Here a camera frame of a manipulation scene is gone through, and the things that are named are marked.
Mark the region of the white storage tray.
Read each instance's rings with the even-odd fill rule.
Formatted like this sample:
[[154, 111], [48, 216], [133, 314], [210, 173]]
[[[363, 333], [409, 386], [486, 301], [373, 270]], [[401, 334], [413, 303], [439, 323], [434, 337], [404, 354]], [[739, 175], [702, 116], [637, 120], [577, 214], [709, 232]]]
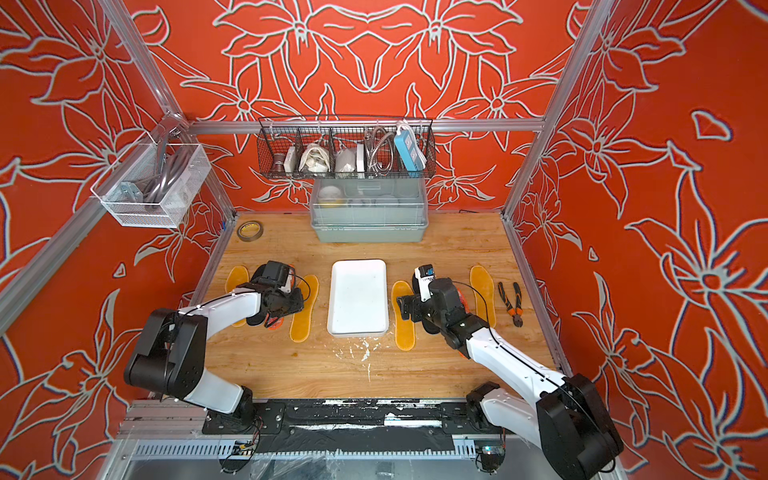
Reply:
[[343, 260], [332, 266], [327, 331], [334, 337], [381, 337], [389, 329], [386, 264]]

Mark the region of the red insole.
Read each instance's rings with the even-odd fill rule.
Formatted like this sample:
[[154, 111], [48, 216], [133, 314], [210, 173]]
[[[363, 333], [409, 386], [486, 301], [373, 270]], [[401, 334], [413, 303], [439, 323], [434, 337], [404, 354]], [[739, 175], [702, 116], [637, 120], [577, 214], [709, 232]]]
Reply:
[[282, 326], [284, 323], [283, 317], [266, 316], [264, 321], [264, 327], [268, 330], [275, 330]]
[[460, 300], [460, 302], [461, 302], [461, 305], [463, 306], [463, 308], [464, 308], [465, 312], [467, 312], [467, 313], [470, 313], [470, 307], [469, 307], [469, 305], [468, 305], [468, 302], [467, 302], [467, 300], [466, 300], [466, 297], [465, 297], [465, 296], [464, 296], [464, 294], [461, 292], [461, 290], [459, 290], [459, 289], [458, 289], [458, 287], [457, 287], [457, 292], [458, 292], [459, 300]]

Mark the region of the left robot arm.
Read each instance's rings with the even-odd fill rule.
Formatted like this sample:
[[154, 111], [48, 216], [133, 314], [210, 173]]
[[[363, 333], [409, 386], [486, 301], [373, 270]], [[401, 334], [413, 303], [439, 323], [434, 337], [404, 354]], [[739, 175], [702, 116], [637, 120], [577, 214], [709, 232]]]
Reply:
[[239, 321], [268, 328], [300, 312], [305, 297], [297, 280], [293, 266], [269, 261], [224, 296], [154, 310], [128, 360], [125, 382], [251, 424], [252, 391], [206, 369], [207, 342]]

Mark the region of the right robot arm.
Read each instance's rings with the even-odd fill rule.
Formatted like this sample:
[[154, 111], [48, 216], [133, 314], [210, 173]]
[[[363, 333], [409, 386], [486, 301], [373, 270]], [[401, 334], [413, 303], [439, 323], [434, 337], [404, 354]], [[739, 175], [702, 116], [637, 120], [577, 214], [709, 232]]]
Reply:
[[449, 278], [395, 302], [403, 320], [424, 324], [499, 378], [473, 390], [470, 401], [489, 424], [537, 446], [560, 478], [591, 479], [615, 466], [624, 442], [591, 380], [552, 370], [512, 346], [466, 308]]

